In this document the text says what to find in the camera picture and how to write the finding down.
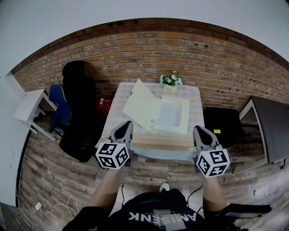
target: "human arm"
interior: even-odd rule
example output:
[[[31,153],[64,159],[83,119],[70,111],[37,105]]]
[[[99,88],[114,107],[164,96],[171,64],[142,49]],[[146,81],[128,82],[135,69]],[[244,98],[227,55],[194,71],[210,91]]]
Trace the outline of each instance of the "human arm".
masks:
[[[120,170],[108,169],[100,185],[89,198],[87,206],[101,207],[110,213],[117,199],[121,176],[122,168]]]
[[[203,210],[204,216],[215,215],[228,205],[217,177],[204,178],[203,180]]]
[[[122,169],[107,170],[86,207],[64,227],[63,231],[87,231],[105,222],[116,201],[121,176]]]

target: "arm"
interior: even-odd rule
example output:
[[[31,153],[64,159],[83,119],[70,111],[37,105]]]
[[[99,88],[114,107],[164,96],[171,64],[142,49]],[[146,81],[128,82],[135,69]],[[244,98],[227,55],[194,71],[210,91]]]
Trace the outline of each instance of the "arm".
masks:
[[[204,178],[203,185],[203,209],[205,217],[208,217],[225,208],[228,203],[222,195],[217,177]]]
[[[121,175],[122,168],[120,170],[108,169],[100,185],[89,198],[87,206],[101,207],[110,213],[117,199]]]

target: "table leg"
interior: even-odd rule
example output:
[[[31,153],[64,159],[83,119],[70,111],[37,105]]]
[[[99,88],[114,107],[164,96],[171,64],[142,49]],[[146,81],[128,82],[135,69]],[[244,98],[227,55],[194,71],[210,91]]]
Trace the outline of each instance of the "table leg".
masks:
[[[27,122],[24,122],[24,121],[21,121],[25,126],[27,126],[29,128],[29,130],[31,130],[34,134],[38,135],[38,132],[36,130],[34,130],[30,123],[27,123]]]
[[[43,130],[41,127],[39,127],[36,123],[34,123],[33,121],[29,121],[29,123],[36,128],[39,132],[41,132],[43,135],[47,136],[49,139],[51,139],[52,141],[56,141],[56,139],[50,135],[49,133],[47,133],[45,130]]]
[[[247,171],[249,169],[252,169],[252,168],[255,168],[255,167],[258,167],[260,165],[263,165],[263,164],[266,164],[268,163],[268,154],[267,154],[267,149],[266,149],[266,143],[265,143],[265,137],[264,137],[264,134],[263,134],[263,129],[262,129],[262,126],[261,126],[261,123],[260,123],[260,120],[259,120],[259,116],[258,116],[258,113],[256,111],[256,108],[254,106],[254,103],[252,100],[250,100],[247,105],[244,107],[244,109],[240,112],[239,114],[239,119],[241,120],[247,113],[248,111],[253,108],[254,110],[254,113],[255,113],[255,116],[256,116],[256,119],[257,119],[257,123],[258,123],[258,126],[259,126],[259,130],[260,130],[260,134],[261,134],[261,138],[262,138],[262,143],[263,143],[263,148],[264,148],[264,158],[253,163],[253,164],[250,164],[250,165],[247,165],[247,166],[240,166],[240,167],[237,167],[236,169],[234,169],[234,173],[239,173],[239,172],[243,172],[243,171]]]
[[[35,131],[32,127],[30,127],[29,130],[32,131],[34,134],[38,135],[38,132]]]
[[[51,102],[51,101],[49,100],[48,96],[47,96],[44,92],[42,93],[42,95],[43,95],[43,98],[47,101],[47,103],[49,103],[50,106],[51,106],[54,110],[57,110],[57,106],[56,106],[53,102]]]
[[[45,111],[42,110],[39,106],[37,107],[37,110],[39,110],[44,116],[46,115]]]
[[[241,120],[247,113],[248,111],[253,107],[253,101],[250,100],[247,105],[244,107],[244,109],[240,112],[239,114],[239,119]]]

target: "black office chair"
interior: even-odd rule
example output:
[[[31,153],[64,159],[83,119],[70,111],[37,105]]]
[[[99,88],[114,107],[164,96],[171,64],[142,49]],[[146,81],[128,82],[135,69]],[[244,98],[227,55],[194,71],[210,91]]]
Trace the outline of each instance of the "black office chair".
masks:
[[[63,70],[65,98],[72,112],[70,125],[59,143],[68,155],[87,162],[96,153],[105,120],[96,112],[94,80],[83,73],[84,62],[72,61]]]
[[[216,216],[210,218],[210,222],[217,226],[218,230],[237,231],[240,230],[234,225],[237,219],[262,217],[271,210],[270,205],[229,204]]]

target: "dark table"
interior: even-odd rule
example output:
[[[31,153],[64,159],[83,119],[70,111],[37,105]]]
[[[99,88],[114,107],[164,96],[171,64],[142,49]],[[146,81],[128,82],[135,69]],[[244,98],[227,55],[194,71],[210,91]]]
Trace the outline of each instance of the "dark table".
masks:
[[[249,166],[242,166],[234,172],[252,169],[259,165],[277,163],[289,157],[289,105],[252,96],[240,112],[240,120],[253,108],[259,125],[264,159]]]

